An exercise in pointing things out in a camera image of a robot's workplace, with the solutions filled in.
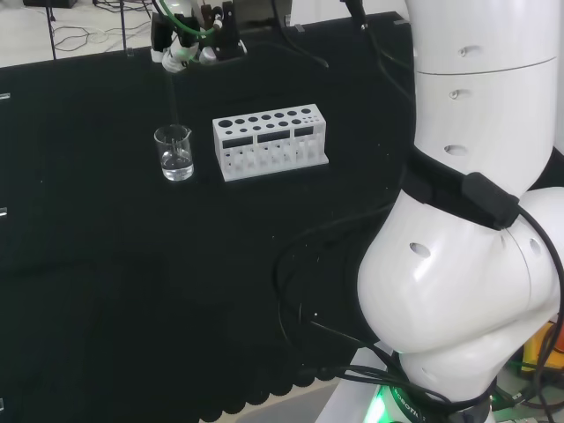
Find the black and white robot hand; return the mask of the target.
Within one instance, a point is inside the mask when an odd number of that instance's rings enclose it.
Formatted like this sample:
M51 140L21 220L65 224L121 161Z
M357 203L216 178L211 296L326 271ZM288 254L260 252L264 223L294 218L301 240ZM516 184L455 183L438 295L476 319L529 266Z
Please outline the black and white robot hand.
M215 65L247 54L232 1L153 1L151 55L166 71Z

